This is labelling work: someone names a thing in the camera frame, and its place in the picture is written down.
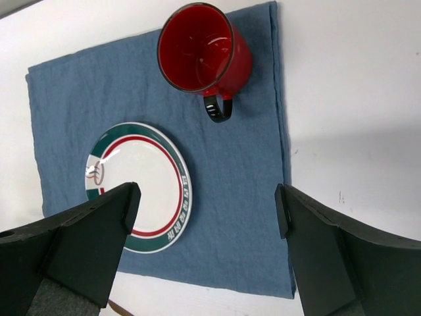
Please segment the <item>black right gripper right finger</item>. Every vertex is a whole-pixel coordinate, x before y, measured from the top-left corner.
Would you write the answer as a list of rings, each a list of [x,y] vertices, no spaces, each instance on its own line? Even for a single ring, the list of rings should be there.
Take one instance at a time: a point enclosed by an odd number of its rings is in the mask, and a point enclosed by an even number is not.
[[[420,242],[279,184],[278,226],[305,315],[419,315]]]

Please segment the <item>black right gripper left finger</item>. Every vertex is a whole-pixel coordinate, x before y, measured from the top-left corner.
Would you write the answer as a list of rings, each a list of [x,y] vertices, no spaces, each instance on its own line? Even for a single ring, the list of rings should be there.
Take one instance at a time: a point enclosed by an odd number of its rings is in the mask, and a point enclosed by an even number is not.
[[[2,315],[98,315],[141,199],[135,182],[1,233]]]

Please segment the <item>blue cloth placemat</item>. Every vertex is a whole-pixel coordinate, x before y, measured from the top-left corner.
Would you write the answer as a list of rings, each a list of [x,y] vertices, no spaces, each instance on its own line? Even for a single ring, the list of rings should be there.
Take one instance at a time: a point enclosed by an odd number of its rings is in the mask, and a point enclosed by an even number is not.
[[[201,286],[291,299],[295,281],[280,238],[274,191],[290,179],[282,105],[278,6],[228,18],[245,38],[253,71],[232,117],[213,122],[198,95],[180,92],[157,63],[158,31],[31,66],[26,75],[34,155],[46,217],[87,199],[86,160],[111,126],[146,122],[180,150],[192,213],[176,241],[154,254],[125,250],[119,269]]]

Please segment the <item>white plate with green rim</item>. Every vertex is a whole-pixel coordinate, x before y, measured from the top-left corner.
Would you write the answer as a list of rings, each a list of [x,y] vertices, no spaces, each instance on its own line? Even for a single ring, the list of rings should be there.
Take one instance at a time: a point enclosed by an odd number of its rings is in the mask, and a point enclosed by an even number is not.
[[[86,162],[85,189],[96,198],[124,182],[135,182],[141,199],[125,248],[157,253],[184,232],[192,209],[189,171],[178,148],[160,130],[139,122],[109,128]]]

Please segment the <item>red mug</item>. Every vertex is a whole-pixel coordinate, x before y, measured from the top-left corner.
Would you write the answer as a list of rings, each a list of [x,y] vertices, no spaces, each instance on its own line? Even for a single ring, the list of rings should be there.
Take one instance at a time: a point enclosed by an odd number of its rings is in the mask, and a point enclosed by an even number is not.
[[[251,50],[217,7],[190,3],[174,12],[161,29],[157,61],[174,88],[203,96],[213,122],[232,115],[233,97],[251,76]]]

